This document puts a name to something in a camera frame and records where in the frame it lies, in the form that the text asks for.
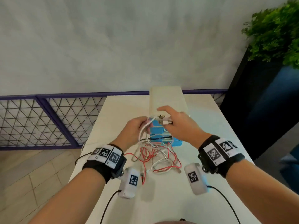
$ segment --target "white wall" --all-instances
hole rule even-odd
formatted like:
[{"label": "white wall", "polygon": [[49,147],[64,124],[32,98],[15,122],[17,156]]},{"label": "white wall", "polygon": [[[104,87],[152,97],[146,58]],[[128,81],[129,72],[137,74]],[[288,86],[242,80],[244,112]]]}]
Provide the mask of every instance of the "white wall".
[{"label": "white wall", "polygon": [[279,170],[282,167],[279,160],[292,151],[299,144],[299,123],[291,128],[285,135],[278,139],[270,148],[267,149],[254,163],[256,166],[286,184]]},{"label": "white wall", "polygon": [[285,0],[0,0],[0,95],[228,88],[243,23]]}]

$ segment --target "leaves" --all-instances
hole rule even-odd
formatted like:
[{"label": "leaves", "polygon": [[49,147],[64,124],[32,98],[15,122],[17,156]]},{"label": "leaves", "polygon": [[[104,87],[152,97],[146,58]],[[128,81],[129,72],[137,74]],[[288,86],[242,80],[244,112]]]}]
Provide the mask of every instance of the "leaves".
[{"label": "leaves", "polygon": [[252,38],[248,60],[271,61],[299,69],[299,2],[289,0],[282,7],[254,13],[242,34]]}]

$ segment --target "left hand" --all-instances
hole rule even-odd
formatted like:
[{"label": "left hand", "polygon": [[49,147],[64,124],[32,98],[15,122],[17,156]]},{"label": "left hand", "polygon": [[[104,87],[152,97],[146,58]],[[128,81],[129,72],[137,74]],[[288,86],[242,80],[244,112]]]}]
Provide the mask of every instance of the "left hand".
[{"label": "left hand", "polygon": [[[117,145],[123,150],[123,152],[125,152],[131,146],[135,145],[138,142],[138,136],[141,128],[150,121],[147,119],[148,117],[146,116],[140,116],[131,119],[127,122],[117,138],[111,143]],[[150,127],[151,124],[145,129],[148,134],[150,134]]]}]

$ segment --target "right hand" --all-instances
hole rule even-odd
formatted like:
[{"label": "right hand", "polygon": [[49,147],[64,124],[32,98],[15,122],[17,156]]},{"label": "right hand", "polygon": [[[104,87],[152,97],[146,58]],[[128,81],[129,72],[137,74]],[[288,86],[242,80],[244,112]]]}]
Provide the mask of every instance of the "right hand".
[{"label": "right hand", "polygon": [[204,132],[185,112],[177,112],[170,106],[159,107],[157,111],[166,111],[170,114],[173,124],[164,125],[164,128],[172,136],[190,143],[197,149],[211,136],[211,134]]}]

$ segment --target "black planter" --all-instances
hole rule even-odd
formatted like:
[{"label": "black planter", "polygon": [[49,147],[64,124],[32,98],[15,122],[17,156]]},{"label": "black planter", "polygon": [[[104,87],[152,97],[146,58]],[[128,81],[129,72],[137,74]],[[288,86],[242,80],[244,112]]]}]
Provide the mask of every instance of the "black planter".
[{"label": "black planter", "polygon": [[299,122],[299,70],[247,61],[246,52],[220,106],[252,159]]}]

